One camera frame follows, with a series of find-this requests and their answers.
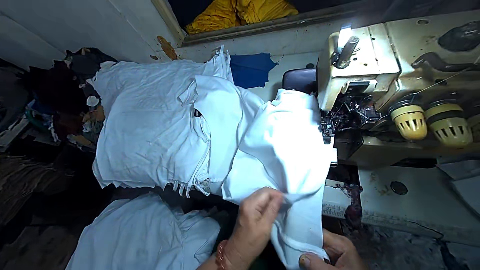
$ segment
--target bracelet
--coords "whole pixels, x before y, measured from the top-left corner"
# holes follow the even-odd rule
[[[224,247],[227,244],[227,240],[223,240],[220,242],[216,248],[216,260],[215,263],[218,266],[218,270],[226,270],[225,259],[223,258],[224,255]]]

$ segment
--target hand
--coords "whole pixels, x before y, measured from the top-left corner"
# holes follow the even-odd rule
[[[270,239],[283,194],[261,188],[242,201],[233,234],[225,246],[227,269],[246,270]]]
[[[324,250],[330,257],[332,264],[324,262],[316,254],[305,253],[300,256],[299,264],[306,270],[367,270],[357,249],[348,238],[331,233],[326,229],[324,233]]]

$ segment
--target wrist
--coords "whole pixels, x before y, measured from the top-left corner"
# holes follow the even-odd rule
[[[254,258],[248,258],[245,256],[237,244],[238,241],[232,235],[225,245],[224,259],[226,263],[226,269],[228,270],[247,270]]]

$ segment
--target stain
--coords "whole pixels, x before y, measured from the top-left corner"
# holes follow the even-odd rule
[[[377,175],[375,173],[370,174],[370,183],[377,181]]]
[[[387,185],[384,185],[380,190],[377,189],[377,191],[381,196],[392,194],[392,192],[390,192],[390,189],[388,188]]]
[[[172,60],[177,60],[178,56],[175,50],[173,49],[170,42],[168,42],[164,37],[157,36],[158,42],[160,42],[160,46],[162,47],[163,52]]]

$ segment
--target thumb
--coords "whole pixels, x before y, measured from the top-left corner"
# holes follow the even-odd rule
[[[305,253],[299,258],[299,265],[306,270],[334,270],[332,265],[324,262],[324,259],[314,253]]]
[[[273,221],[275,221],[275,218],[278,215],[278,211],[282,206],[282,202],[283,202],[283,196],[281,193],[279,193],[278,195],[275,194],[272,200],[268,203],[268,206],[266,207],[264,212],[264,218],[265,218],[265,221],[269,223],[269,225],[272,225]]]

